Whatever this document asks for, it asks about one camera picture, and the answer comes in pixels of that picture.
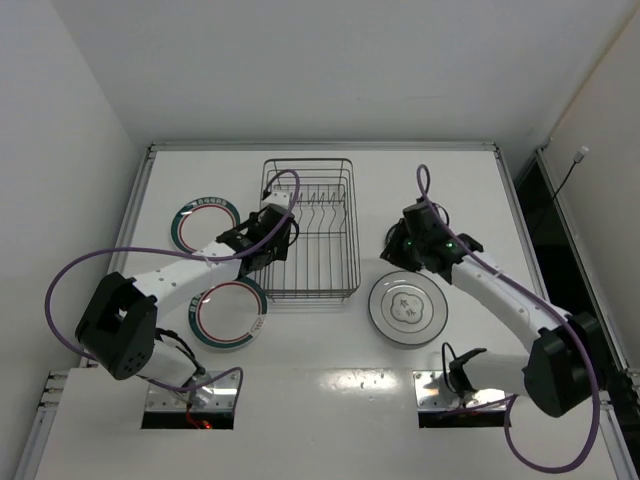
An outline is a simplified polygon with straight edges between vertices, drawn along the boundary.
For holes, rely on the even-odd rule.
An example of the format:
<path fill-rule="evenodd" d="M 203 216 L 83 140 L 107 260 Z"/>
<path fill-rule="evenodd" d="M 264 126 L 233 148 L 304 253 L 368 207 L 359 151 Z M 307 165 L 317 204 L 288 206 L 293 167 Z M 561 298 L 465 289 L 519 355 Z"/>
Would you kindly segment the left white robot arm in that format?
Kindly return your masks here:
<path fill-rule="evenodd" d="M 164 342 L 158 321 L 212 287 L 285 260 L 295 227 L 291 210 L 270 203 L 179 261 L 133 277 L 105 276 L 76 327 L 76 339 L 116 380 L 137 376 L 179 394 L 204 387 L 205 368 L 189 350 Z"/>

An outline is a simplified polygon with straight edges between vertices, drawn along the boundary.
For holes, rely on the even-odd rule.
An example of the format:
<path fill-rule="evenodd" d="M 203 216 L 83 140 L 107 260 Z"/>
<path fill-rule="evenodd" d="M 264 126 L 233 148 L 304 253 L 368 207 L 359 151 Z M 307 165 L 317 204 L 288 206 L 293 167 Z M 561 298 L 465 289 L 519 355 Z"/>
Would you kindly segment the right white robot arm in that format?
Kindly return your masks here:
<path fill-rule="evenodd" d="M 599 320 L 587 312 L 571 314 L 518 285 L 471 236 L 449 235 L 424 202 L 404 209 L 380 257 L 408 272 L 440 276 L 478 301 L 523 345 L 520 356 L 477 347 L 452 360 L 447 381 L 458 396 L 499 388 L 559 418 L 607 388 L 609 352 Z"/>

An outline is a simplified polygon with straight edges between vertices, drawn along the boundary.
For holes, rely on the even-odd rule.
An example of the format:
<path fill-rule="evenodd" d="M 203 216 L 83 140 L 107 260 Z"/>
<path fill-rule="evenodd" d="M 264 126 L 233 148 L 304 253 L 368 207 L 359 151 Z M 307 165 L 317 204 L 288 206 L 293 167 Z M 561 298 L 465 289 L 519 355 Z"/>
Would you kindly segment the white grey rimmed plate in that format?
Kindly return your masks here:
<path fill-rule="evenodd" d="M 372 324 L 387 339 L 418 347 L 445 329 L 449 306 L 442 289 L 425 275 L 395 271 L 378 279 L 368 297 Z"/>

